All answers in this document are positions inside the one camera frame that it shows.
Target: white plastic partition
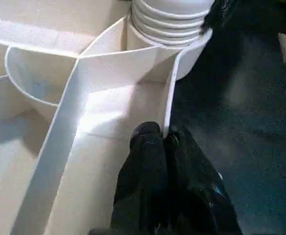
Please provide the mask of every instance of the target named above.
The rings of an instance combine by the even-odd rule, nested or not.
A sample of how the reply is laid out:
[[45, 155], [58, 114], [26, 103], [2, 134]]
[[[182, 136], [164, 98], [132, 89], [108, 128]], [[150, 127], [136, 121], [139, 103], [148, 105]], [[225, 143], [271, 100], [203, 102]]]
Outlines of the white plastic partition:
[[129, 10], [124, 0], [0, 0], [0, 41], [81, 53]]

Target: cup rim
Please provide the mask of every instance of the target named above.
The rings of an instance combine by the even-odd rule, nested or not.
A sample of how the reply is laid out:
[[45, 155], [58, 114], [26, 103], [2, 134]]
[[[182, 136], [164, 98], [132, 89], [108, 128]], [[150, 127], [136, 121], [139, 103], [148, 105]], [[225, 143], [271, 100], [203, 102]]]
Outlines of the cup rim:
[[209, 12], [210, 9], [206, 10], [206, 11], [202, 11], [202, 12], [198, 12], [195, 14], [173, 14], [173, 13], [168, 13], [168, 12], [164, 12], [161, 10], [158, 10], [154, 7], [151, 7], [150, 5], [148, 5], [145, 1], [143, 0], [133, 0], [134, 4], [139, 4], [141, 5], [141, 7], [145, 8], [146, 10], [153, 12], [157, 15], [163, 16], [165, 18], [170, 18], [170, 19], [174, 19], [174, 20], [193, 20], [196, 18], [200, 18], [203, 16], [206, 16]]
[[167, 23], [167, 22], [162, 22], [156, 19], [153, 19], [149, 16], [147, 16], [146, 14], [144, 14], [143, 12], [141, 12], [137, 6], [132, 6], [132, 14], [138, 16], [142, 21], [147, 20], [150, 22], [153, 22], [157, 25], [159, 25], [160, 27], [164, 27], [164, 28], [171, 28], [171, 29], [187, 29], [187, 28], [194, 28], [197, 26], [201, 26], [204, 23], [204, 20], [195, 22], [195, 23], [185, 23], [185, 24], [174, 24], [174, 23]]

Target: white plastic divider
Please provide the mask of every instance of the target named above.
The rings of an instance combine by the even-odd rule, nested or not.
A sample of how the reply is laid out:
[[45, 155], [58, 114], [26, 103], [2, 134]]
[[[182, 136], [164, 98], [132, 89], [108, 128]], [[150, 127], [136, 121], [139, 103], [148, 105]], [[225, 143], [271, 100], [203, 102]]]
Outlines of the white plastic divider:
[[10, 47], [7, 74], [27, 101], [49, 122], [57, 109], [76, 58]]
[[48, 123], [0, 77], [0, 234], [9, 234], [35, 169]]
[[81, 56], [124, 51], [126, 48], [126, 17], [123, 17], [91, 42], [91, 44], [81, 53]]

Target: compartment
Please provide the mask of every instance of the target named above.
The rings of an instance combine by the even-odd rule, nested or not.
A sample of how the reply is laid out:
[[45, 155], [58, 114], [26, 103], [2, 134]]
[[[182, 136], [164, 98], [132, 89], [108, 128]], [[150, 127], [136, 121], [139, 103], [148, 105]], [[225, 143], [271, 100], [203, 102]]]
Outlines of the compartment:
[[152, 46], [142, 40], [133, 30], [128, 17], [124, 16], [100, 34], [81, 56], [136, 50]]
[[123, 17], [121, 0], [0, 0], [0, 41], [81, 53]]
[[0, 235], [11, 230], [48, 127], [8, 77], [0, 77]]
[[12, 234], [87, 234], [109, 225], [133, 129], [143, 121], [168, 127], [174, 80], [171, 68], [160, 73], [158, 52], [80, 59]]
[[10, 47], [6, 70], [25, 99], [51, 122], [76, 58]]

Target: white plastic cup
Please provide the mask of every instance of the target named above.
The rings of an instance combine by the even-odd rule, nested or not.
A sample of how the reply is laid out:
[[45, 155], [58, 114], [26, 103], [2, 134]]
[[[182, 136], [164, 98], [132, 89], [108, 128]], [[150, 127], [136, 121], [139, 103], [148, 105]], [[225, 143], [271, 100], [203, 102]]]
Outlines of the white plastic cup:
[[5, 67], [10, 81], [51, 122], [76, 58], [10, 47]]
[[209, 13], [209, 11], [203, 12], [199, 17], [196, 17], [194, 19], [173, 19], [173, 18], [167, 18], [158, 14], [155, 14], [153, 12], [146, 11], [144, 9], [141, 9], [140, 6], [133, 2], [132, 4], [132, 11], [135, 11], [135, 14], [140, 14], [141, 17], [142, 15], [147, 16], [153, 20], [157, 20], [163, 23], [168, 23], [168, 24], [177, 24], [180, 25], [180, 27], [187, 25], [188, 27], [193, 27], [194, 25], [197, 25], [198, 22], [203, 22], [205, 16]]
[[214, 0], [134, 0], [145, 12], [165, 18], [191, 20], [207, 14]]

